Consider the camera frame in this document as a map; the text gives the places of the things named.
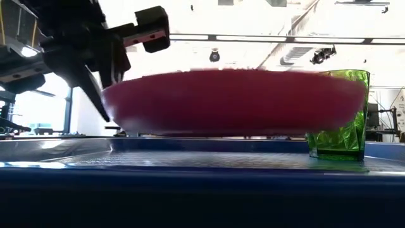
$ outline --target ceiling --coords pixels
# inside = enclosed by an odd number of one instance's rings
[[[160,5],[169,16],[170,32],[176,34],[286,34],[291,22],[314,0],[289,0],[286,8],[271,7],[266,0],[235,0],[233,6],[219,6],[218,0],[100,0],[110,27],[135,23],[134,12]],[[148,54],[142,46],[128,54],[133,69],[127,79],[193,68],[256,68],[275,44],[231,42],[173,41],[164,51]],[[209,61],[212,49],[218,49],[221,60]]]
[[[134,11],[160,5],[168,13],[171,33],[176,34],[283,35],[299,18],[300,23],[292,35],[405,36],[405,27],[400,26],[405,19],[401,11],[405,6],[403,0],[374,0],[362,5],[349,4],[353,0],[346,0],[346,4],[319,0],[300,18],[314,1],[288,0],[286,8],[271,7],[266,0],[238,0],[234,6],[218,6],[218,0],[100,0],[100,4],[110,27],[136,23]],[[383,14],[385,5],[389,11]],[[402,83],[405,86],[405,80],[398,77],[399,72],[405,70],[402,64],[405,47],[336,45],[337,55],[321,65],[312,65],[309,60],[320,47],[325,45],[174,41],[167,50],[148,54],[142,46],[137,46],[128,53],[132,69],[126,78],[194,68],[256,68],[262,63],[268,70],[283,71],[361,68],[373,74],[372,84],[397,86]],[[213,48],[218,49],[221,56],[216,63],[209,61]]]
[[[405,15],[400,9],[405,1],[389,0],[389,11],[382,13],[385,2],[378,5],[335,4],[335,1],[320,0],[318,9],[309,19],[301,36],[332,37],[405,37],[405,27],[398,26]],[[337,54],[321,65],[313,65],[309,60],[313,53],[325,45],[284,44],[265,63],[268,70],[324,71],[356,68],[372,73],[374,86],[405,86],[405,47],[403,46],[344,46],[336,45]]]

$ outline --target light fixture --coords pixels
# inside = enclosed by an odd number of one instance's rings
[[[217,62],[217,61],[219,61],[220,60],[220,54],[219,54],[219,52],[218,52],[218,50],[217,49],[212,49],[212,52],[211,52],[211,54],[209,55],[209,60],[210,60],[210,62]]]
[[[23,47],[21,49],[21,54],[24,55],[25,57],[33,57],[38,54],[38,51],[29,47]]]
[[[321,64],[335,54],[336,48],[334,45],[333,48],[321,48],[314,52],[314,56],[312,57],[312,60],[310,60],[310,62],[314,65]]]

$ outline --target window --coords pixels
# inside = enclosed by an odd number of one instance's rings
[[[5,104],[6,104],[6,103],[5,103],[4,101],[0,101],[0,115],[1,115],[2,108],[3,108],[3,106],[4,106]]]
[[[32,129],[47,128],[57,133],[68,133],[72,89],[54,73],[45,75],[45,80],[46,83],[37,90],[16,96],[11,120]]]

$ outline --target green glass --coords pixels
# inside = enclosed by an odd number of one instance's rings
[[[323,73],[332,77],[364,82],[367,90],[364,95],[363,111],[359,111],[353,121],[346,123],[344,127],[336,131],[307,134],[309,155],[330,160],[362,161],[366,144],[365,133],[370,73],[364,70],[332,70]]]

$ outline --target red bowl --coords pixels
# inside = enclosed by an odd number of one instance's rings
[[[269,136],[344,126],[363,107],[365,86],[318,73],[201,70],[124,81],[102,96],[127,132]]]

